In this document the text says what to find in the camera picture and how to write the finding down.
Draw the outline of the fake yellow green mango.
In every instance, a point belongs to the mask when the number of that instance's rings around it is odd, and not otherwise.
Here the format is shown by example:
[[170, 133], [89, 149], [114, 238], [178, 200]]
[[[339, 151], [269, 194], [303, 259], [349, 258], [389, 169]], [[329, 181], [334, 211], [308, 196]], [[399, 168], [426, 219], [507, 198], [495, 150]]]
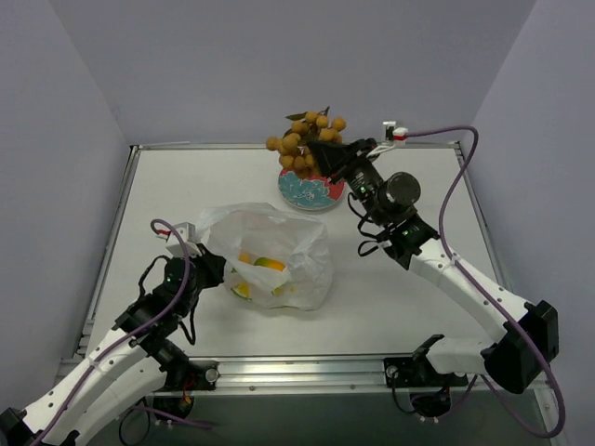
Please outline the fake yellow green mango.
[[278, 270], [278, 271], [284, 271], [286, 269], [285, 264], [279, 260], [275, 260], [275, 259], [268, 258], [265, 256], [255, 257], [247, 252], [244, 252], [244, 251], [242, 251], [238, 255], [238, 259], [241, 262], [244, 262], [244, 263], [252, 265], [252, 266], [274, 269], [274, 270]]

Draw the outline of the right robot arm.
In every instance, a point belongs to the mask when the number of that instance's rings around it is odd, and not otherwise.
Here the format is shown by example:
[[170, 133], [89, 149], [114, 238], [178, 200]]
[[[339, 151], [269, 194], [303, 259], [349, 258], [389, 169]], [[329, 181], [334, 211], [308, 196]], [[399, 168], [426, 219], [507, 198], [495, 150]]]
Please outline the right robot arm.
[[416, 378], [431, 384], [443, 375], [483, 374], [510, 393], [523, 393], [558, 354], [555, 308], [509, 292], [457, 255], [419, 216], [418, 180], [406, 172], [389, 178], [378, 173], [373, 139], [348, 145], [315, 141], [308, 148], [324, 177], [350, 187], [364, 208], [362, 222], [380, 227], [371, 237], [376, 246], [444, 292], [486, 333], [483, 339], [432, 336], [413, 355]]

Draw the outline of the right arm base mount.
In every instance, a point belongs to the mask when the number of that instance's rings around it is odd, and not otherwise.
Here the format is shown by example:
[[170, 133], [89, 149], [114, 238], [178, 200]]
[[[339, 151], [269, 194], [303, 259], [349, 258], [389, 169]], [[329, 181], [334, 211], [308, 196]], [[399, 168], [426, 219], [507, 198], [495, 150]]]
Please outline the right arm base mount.
[[456, 407], [451, 391], [455, 387], [469, 387], [465, 375], [438, 374], [425, 359], [387, 357], [383, 366], [386, 387], [397, 410], [405, 415], [416, 415], [420, 421], [437, 423]]

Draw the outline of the fake longan fruit bunch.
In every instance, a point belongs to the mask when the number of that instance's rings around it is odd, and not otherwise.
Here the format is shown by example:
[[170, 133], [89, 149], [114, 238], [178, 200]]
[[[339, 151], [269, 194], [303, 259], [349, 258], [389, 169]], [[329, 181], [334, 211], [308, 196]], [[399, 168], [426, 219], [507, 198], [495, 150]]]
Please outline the fake longan fruit bunch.
[[265, 147], [277, 153], [280, 166], [299, 178], [322, 177], [322, 171], [311, 152], [312, 142], [341, 143], [341, 133], [347, 121], [337, 116], [331, 119], [329, 109], [305, 111], [286, 116], [291, 122], [288, 130], [278, 137], [268, 137]]

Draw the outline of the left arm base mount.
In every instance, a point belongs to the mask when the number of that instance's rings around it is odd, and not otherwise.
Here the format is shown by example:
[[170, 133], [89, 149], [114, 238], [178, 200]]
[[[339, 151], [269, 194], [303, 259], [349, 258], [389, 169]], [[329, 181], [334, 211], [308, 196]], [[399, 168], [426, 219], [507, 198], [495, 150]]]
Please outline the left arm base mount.
[[176, 365], [166, 374], [165, 384], [157, 393], [165, 396], [152, 398], [152, 408], [161, 411], [155, 413], [160, 420], [167, 420], [166, 414], [186, 419], [193, 408], [194, 391], [213, 391], [219, 377], [216, 361], [189, 361]]

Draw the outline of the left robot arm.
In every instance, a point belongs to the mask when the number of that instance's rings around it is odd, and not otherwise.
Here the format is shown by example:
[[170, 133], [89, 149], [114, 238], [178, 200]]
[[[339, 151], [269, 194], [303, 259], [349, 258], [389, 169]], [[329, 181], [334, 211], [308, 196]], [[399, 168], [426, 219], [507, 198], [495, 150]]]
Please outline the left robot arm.
[[193, 362], [169, 340], [199, 294], [222, 284], [225, 261], [207, 251], [167, 260], [163, 282], [120, 315], [94, 350], [39, 400], [1, 414], [8, 445], [86, 445], [141, 398], [214, 389], [218, 365]]

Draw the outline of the white printed plastic bag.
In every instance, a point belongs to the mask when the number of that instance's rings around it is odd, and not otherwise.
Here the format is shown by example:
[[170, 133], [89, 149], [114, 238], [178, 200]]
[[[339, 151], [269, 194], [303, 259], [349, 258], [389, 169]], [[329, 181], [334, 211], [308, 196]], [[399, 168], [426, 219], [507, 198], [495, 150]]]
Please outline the white printed plastic bag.
[[326, 225], [268, 203], [202, 210], [196, 236], [226, 260], [224, 286], [261, 308], [319, 308], [333, 282]]

